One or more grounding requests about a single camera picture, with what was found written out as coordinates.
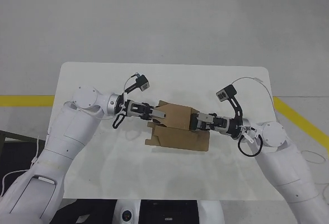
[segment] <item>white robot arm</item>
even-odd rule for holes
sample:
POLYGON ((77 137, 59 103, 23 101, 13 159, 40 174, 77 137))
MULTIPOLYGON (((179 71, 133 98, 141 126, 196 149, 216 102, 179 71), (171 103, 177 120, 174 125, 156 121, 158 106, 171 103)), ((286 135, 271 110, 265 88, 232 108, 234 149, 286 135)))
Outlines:
POLYGON ((278 122, 250 125, 247 141, 256 153, 261 141, 264 146, 277 147, 275 152, 260 153, 255 159, 272 186, 284 197, 299 224, 329 224, 329 206, 317 191, 310 169, 296 145, 288 138, 278 122))
POLYGON ((278 122, 251 123, 242 119, 242 109, 235 99, 232 85, 217 92, 220 101, 228 100, 235 118, 216 114, 192 115, 192 130, 214 130, 238 140, 239 150, 255 157, 264 176, 284 197, 299 224, 329 224, 329 206, 317 191, 306 160, 278 122), (252 153, 241 149, 247 142, 252 153), (261 153, 263 146, 278 148, 275 152, 261 153))
MULTIPOLYGON (((149 87, 144 75, 125 90, 149 87)), ((95 88, 79 87, 49 127, 45 148, 34 165, 0 198, 0 223, 49 223, 64 194, 64 178, 76 157, 93 137, 104 116, 122 113, 123 95, 102 95, 95 88)), ((150 120, 164 114, 148 104, 127 103, 126 116, 150 120)))

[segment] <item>cardboard box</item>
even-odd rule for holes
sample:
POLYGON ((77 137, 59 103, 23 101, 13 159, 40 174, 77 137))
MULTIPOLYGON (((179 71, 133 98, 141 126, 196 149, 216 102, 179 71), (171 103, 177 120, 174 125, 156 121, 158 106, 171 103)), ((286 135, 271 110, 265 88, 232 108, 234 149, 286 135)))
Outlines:
POLYGON ((166 113, 163 119, 157 119, 160 123, 148 122, 147 126, 152 128, 151 139, 146 139, 145 144, 149 146, 162 146, 178 148, 183 150, 208 151, 209 132, 205 130, 190 131, 190 117, 197 110, 182 105, 169 104, 159 101, 156 110, 166 113))

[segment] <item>white table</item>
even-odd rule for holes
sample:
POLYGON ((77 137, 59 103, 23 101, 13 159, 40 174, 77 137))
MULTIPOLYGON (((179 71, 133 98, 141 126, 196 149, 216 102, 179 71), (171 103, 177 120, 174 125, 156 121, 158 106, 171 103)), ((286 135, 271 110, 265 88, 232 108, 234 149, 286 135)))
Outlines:
MULTIPOLYGON (((60 71, 50 123, 79 85, 120 94, 135 72, 146 75, 150 88, 135 90, 129 99, 151 105, 164 100, 222 116, 234 116, 234 111, 215 93, 235 79, 258 77, 270 90, 268 71, 262 67, 68 62, 60 71)), ((261 85, 244 79, 234 86, 245 118, 275 120, 261 85)), ((102 121, 71 164, 65 198, 283 200, 255 159, 242 155, 228 136, 211 132, 209 151, 194 152, 145 146, 151 129, 138 118, 126 118, 117 130, 111 124, 112 120, 102 121)))

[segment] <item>floor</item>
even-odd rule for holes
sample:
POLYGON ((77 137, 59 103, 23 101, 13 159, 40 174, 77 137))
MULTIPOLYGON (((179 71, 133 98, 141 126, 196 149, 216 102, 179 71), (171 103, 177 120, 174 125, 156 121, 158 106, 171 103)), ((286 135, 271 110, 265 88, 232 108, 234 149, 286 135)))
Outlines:
MULTIPOLYGON (((0 0, 0 95, 55 94, 67 61, 262 66, 273 95, 329 135, 329 0, 0 0)), ((0 129, 44 138, 50 113, 0 108, 0 129)), ((300 150, 327 158, 279 119, 300 150)), ((309 165, 329 182, 328 161, 309 165)), ((295 223, 285 202, 223 208, 228 223, 295 223)))

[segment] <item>yellow tape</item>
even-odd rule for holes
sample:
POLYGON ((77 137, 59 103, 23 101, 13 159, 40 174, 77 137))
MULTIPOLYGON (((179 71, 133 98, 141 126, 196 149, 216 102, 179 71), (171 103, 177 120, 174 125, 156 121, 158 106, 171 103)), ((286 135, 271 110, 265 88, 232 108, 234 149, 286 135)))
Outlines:
POLYGON ((53 106, 55 96, 0 96, 0 106, 53 106))
MULTIPOLYGON (((0 106, 53 106, 55 96, 0 96, 0 106)), ((329 136, 307 119, 274 97, 275 109, 326 148, 329 156, 329 136)))
POLYGON ((315 139, 319 144, 326 148, 329 157, 329 136, 323 133, 320 129, 315 127, 303 116, 298 114, 295 110, 290 108, 286 103, 282 102, 278 97, 274 97, 275 109, 298 126, 301 130, 306 132, 310 137, 315 139))

